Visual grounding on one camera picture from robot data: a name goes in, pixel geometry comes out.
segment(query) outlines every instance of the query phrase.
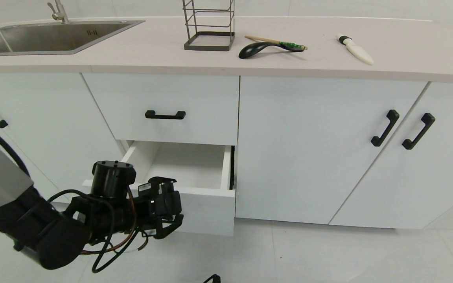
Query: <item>drawer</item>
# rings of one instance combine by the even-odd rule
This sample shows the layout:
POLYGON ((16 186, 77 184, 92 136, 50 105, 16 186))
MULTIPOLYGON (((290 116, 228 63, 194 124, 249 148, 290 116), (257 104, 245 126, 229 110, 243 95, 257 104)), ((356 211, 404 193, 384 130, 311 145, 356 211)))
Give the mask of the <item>drawer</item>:
POLYGON ((239 77, 83 76, 118 140, 237 144, 239 77))
MULTIPOLYGON (((157 143, 136 141, 122 162, 136 170, 131 185, 137 187, 155 176, 176 179, 184 215, 182 232, 234 234, 235 194, 230 189, 233 174, 232 147, 227 145, 196 145, 191 143, 157 143)), ((90 193, 92 180, 85 180, 82 191, 90 193)))

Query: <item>black spoon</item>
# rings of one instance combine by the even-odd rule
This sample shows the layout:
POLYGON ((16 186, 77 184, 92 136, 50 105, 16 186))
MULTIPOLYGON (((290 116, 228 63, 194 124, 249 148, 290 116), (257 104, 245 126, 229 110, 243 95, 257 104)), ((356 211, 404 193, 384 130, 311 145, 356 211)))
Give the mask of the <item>black spoon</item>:
POLYGON ((271 42, 254 42, 251 44, 248 44, 246 47, 242 48, 241 52, 239 52, 239 58, 240 59, 247 59, 257 53, 259 53, 261 50, 264 50, 268 46, 277 46, 280 48, 283 48, 285 50, 288 50, 289 52, 302 52, 303 49, 301 48, 295 48, 295 47, 290 47, 284 44, 280 43, 271 43, 271 42))

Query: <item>white floor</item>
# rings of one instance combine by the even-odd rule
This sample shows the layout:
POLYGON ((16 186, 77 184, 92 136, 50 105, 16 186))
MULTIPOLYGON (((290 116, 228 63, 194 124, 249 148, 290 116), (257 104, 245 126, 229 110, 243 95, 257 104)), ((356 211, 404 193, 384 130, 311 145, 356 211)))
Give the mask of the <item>white floor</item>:
POLYGON ((202 283, 214 273, 223 283, 453 283, 453 230, 237 219, 233 237, 173 233, 151 239, 146 249, 124 254, 99 274, 90 271, 94 259, 80 256, 62 269, 43 270, 0 234, 0 283, 202 283))

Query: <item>stainless steel sink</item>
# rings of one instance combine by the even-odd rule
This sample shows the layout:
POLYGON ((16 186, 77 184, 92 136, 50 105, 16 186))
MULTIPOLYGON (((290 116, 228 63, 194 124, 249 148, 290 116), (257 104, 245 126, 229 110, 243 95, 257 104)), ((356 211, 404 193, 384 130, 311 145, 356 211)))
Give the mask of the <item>stainless steel sink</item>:
POLYGON ((75 54, 144 21, 71 22, 0 28, 0 56, 75 54))

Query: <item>countertop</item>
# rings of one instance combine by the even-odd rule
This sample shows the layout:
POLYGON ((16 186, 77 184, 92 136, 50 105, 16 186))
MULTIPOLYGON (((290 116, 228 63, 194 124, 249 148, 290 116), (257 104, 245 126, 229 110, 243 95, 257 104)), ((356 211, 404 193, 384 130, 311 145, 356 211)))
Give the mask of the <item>countertop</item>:
MULTIPOLYGON (((255 75, 453 83, 453 29, 430 21, 237 17, 234 45, 229 52, 221 52, 183 50, 187 40, 184 18, 143 19, 146 22, 74 55, 0 56, 0 72, 255 75), (375 65, 369 66, 350 54, 336 40, 338 33, 363 47, 375 65), (288 54, 269 47, 263 55, 243 60, 238 58, 239 51, 252 43, 244 35, 291 41, 306 45, 309 50, 288 54)), ((225 21, 201 20, 208 24, 225 21)))

